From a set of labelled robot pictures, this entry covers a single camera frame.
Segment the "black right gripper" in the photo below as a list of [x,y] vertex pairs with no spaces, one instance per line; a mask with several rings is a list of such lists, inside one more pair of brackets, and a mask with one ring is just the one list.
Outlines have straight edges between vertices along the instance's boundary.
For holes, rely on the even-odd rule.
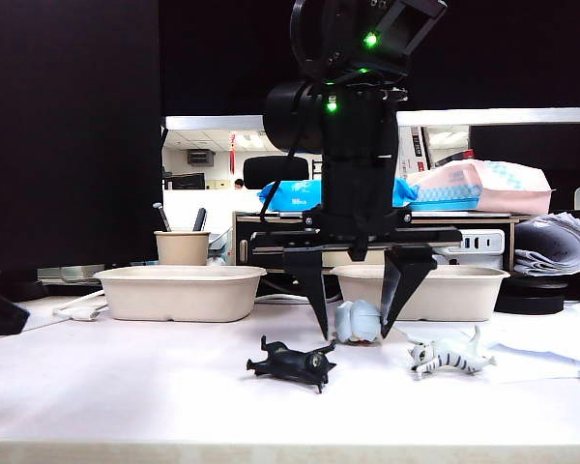
[[461,240],[451,226],[413,226],[410,211],[393,204],[394,100],[382,90],[273,90],[263,122],[269,138],[288,154],[321,154],[321,199],[302,213],[301,229],[260,234],[255,251],[283,250],[284,271],[298,279],[328,339],[321,249],[345,250],[362,260],[372,248],[393,247],[384,252],[380,303],[386,338],[401,309],[437,268],[432,247]]

